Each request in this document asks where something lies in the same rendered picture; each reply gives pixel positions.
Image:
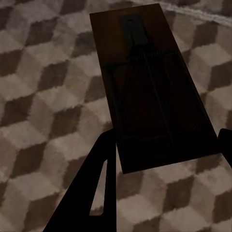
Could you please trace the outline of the mousetrap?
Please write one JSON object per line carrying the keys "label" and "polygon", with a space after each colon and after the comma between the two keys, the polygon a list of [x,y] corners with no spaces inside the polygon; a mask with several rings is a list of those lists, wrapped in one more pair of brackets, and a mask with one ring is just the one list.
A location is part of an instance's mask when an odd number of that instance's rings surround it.
{"label": "mousetrap", "polygon": [[160,4],[89,16],[123,174],[224,152]]}

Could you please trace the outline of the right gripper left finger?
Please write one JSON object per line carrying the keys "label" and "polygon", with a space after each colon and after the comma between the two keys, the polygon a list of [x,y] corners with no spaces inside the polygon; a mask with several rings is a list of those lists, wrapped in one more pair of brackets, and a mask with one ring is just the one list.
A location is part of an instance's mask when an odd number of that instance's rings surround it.
{"label": "right gripper left finger", "polygon": [[[107,160],[103,214],[89,216]],[[99,136],[43,232],[116,232],[116,130]]]}

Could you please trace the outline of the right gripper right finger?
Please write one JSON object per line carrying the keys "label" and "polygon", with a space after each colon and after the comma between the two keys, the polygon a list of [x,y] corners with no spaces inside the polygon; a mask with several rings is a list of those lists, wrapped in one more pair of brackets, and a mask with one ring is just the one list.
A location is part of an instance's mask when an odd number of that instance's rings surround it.
{"label": "right gripper right finger", "polygon": [[232,167],[232,130],[222,128],[217,138],[224,151],[223,156]]}

